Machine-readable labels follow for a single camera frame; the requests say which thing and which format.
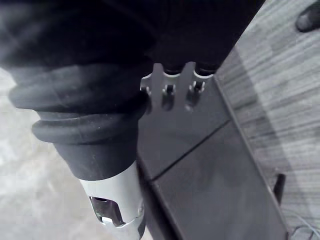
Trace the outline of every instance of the gray shoe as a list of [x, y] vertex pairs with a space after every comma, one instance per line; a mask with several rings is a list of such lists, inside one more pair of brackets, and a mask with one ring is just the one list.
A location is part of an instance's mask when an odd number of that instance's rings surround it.
[[307, 7], [298, 16], [295, 26], [298, 31], [307, 33], [320, 28], [320, 0]]

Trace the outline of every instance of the foot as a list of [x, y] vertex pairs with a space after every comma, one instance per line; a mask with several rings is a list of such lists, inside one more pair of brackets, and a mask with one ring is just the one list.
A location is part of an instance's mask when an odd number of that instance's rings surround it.
[[320, 0], [307, 7], [298, 16], [295, 26], [298, 31], [307, 33], [320, 28]]

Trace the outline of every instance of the wire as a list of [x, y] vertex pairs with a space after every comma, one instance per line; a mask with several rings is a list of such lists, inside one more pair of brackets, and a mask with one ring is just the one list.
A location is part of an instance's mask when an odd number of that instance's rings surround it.
[[293, 234], [291, 235], [291, 237], [293, 237], [299, 229], [301, 229], [302, 227], [308, 227], [312, 232], [313, 234], [315, 234], [318, 239], [320, 240], [320, 232], [315, 228], [313, 227], [310, 223], [308, 223], [302, 216], [300, 216], [298, 213], [292, 211], [292, 210], [289, 210], [289, 209], [285, 209], [283, 208], [282, 209], [284, 212], [287, 212], [295, 217], [297, 217], [301, 222], [303, 222], [305, 224], [305, 226], [299, 226], [298, 228], [296, 228], [293, 232]]

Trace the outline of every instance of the shoe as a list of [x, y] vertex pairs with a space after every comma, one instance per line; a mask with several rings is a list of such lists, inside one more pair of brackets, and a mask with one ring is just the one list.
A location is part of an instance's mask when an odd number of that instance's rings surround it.
[[320, 0], [307, 7], [298, 16], [295, 26], [302, 33], [320, 28]]

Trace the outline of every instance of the concrete floor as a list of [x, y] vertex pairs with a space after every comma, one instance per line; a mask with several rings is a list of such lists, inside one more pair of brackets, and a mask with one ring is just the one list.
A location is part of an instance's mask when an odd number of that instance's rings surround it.
[[[288, 174], [283, 206], [319, 226], [320, 33], [293, 27], [311, 2], [267, 1], [219, 75], [270, 184]], [[66, 163], [31, 134], [38, 116], [8, 101], [13, 85], [0, 71], [0, 239], [112, 240]]]

